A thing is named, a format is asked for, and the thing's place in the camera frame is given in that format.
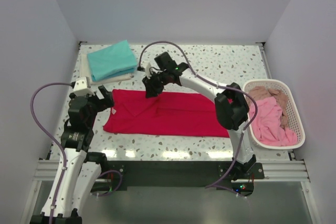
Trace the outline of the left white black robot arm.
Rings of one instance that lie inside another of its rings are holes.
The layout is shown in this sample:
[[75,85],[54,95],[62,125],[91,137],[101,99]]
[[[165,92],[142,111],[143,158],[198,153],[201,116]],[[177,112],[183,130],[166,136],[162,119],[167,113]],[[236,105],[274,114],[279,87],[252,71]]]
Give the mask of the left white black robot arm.
[[60,148],[55,179],[49,196],[30,223],[82,223],[81,210],[97,178],[108,174],[105,153],[90,152],[93,126],[99,112],[114,106],[112,93],[99,86],[100,99],[86,84],[71,83],[69,118],[55,144]]

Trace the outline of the red t shirt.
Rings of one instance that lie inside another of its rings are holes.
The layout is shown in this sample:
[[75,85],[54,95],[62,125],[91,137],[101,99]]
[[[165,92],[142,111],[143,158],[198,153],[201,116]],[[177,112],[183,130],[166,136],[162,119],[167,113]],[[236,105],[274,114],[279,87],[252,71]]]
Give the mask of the red t shirt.
[[114,107],[103,130],[109,133],[224,137],[215,106],[197,93],[164,92],[146,98],[144,91],[112,91]]

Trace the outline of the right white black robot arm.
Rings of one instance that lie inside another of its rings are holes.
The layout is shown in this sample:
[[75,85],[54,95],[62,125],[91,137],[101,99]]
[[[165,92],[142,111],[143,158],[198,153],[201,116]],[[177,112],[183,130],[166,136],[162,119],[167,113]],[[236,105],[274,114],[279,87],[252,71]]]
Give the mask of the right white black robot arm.
[[249,143],[246,130],[248,128],[249,106],[245,93],[236,83],[215,83],[194,72],[182,62],[177,64],[167,52],[154,58],[157,68],[150,63],[144,68],[146,97],[157,97],[168,84],[191,89],[208,98],[215,107],[216,121],[226,129],[232,143],[234,157],[234,173],[239,178],[246,178],[253,171],[256,162],[255,154]]

